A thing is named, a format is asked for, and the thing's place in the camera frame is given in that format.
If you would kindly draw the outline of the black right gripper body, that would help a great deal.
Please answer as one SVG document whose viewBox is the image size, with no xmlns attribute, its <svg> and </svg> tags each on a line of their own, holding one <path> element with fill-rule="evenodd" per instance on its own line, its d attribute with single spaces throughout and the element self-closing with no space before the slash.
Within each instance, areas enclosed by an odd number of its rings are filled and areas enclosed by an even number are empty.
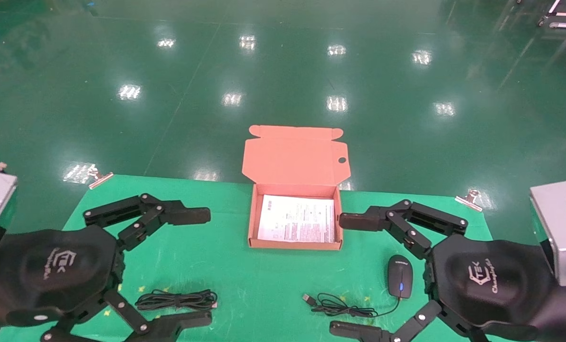
<svg viewBox="0 0 566 342">
<path fill-rule="evenodd" d="M 554 305 L 557 281 L 539 247 L 461 235 L 438 243 L 425 260 L 425 292 L 438 318 L 471 338 L 561 341 L 565 324 Z"/>
</svg>

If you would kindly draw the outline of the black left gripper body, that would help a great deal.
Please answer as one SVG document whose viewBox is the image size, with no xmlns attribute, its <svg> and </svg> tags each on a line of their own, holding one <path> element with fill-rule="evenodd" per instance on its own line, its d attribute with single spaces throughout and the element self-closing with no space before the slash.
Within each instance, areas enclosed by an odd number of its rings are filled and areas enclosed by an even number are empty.
<svg viewBox="0 0 566 342">
<path fill-rule="evenodd" d="M 124 255 L 100 227 L 5 235 L 0 242 L 0 328 L 87 321 L 122 281 Z"/>
</svg>

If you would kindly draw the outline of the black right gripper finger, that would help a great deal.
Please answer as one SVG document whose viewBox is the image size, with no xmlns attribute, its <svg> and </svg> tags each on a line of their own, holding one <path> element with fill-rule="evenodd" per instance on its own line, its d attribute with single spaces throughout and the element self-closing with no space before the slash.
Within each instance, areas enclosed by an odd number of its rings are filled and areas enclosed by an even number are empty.
<svg viewBox="0 0 566 342">
<path fill-rule="evenodd" d="M 331 321 L 330 333 L 335 336 L 355 339 L 359 342 L 411 342 L 433 322 L 437 316 L 443 313 L 450 316 L 453 312 L 457 314 L 458 317 L 461 317 L 464 323 L 469 322 L 469 325 L 472 325 L 472 300 L 461 300 L 454 305 L 430 300 L 396 332 L 389 332 L 370 325 Z"/>
<path fill-rule="evenodd" d="M 416 227 L 423 227 L 446 237 L 464 235 L 468 221 L 411 200 L 402 200 L 389 207 L 370 206 L 365 213 L 342 213 L 342 229 L 388 232 L 414 257 L 424 260 L 431 253 L 432 243 Z"/>
</svg>

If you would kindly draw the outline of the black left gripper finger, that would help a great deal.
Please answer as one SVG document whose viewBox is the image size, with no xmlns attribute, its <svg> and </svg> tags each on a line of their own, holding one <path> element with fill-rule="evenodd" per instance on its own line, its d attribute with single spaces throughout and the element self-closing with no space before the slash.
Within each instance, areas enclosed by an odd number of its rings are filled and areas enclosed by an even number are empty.
<svg viewBox="0 0 566 342">
<path fill-rule="evenodd" d="M 205 224 L 211 220 L 211 212 L 207 207 L 187 208 L 180 200 L 160 200 L 142 193 L 86 210 L 83 217 L 88 227 L 101 228 L 133 219 L 117 238 L 119 250 L 131 251 L 165 224 Z"/>
<path fill-rule="evenodd" d="M 80 311 L 94 305 L 101 308 L 109 305 L 131 327 L 127 342 L 176 342 L 185 329 L 207 326 L 213 321 L 209 311 L 170 314 L 148 321 L 118 290 L 84 297 L 71 294 L 70 290 L 42 291 L 41 305 L 61 311 L 56 325 L 42 335 L 43 342 L 90 342 L 90 338 L 72 334 L 72 329 L 80 323 Z"/>
</svg>

